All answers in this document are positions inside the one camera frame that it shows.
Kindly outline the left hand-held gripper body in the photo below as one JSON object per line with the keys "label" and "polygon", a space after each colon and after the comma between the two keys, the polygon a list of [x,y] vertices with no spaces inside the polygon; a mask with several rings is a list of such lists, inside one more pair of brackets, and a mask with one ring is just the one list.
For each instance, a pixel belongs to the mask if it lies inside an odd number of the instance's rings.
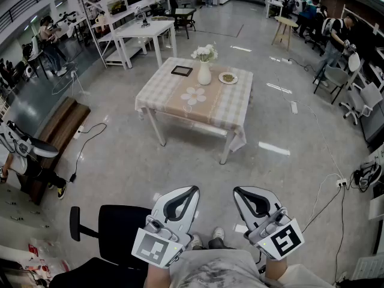
{"label": "left hand-held gripper body", "polygon": [[191,222],[162,223],[149,215],[145,227],[137,230],[131,254],[150,265],[169,268],[191,242],[190,227]]}

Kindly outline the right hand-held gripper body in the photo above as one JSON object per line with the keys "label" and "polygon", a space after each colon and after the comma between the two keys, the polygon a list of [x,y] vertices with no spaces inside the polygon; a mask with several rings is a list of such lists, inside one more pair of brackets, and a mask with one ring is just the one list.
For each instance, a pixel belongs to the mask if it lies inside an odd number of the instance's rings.
{"label": "right hand-held gripper body", "polygon": [[283,260],[305,243],[297,220],[286,213],[275,213],[245,238],[271,260]]}

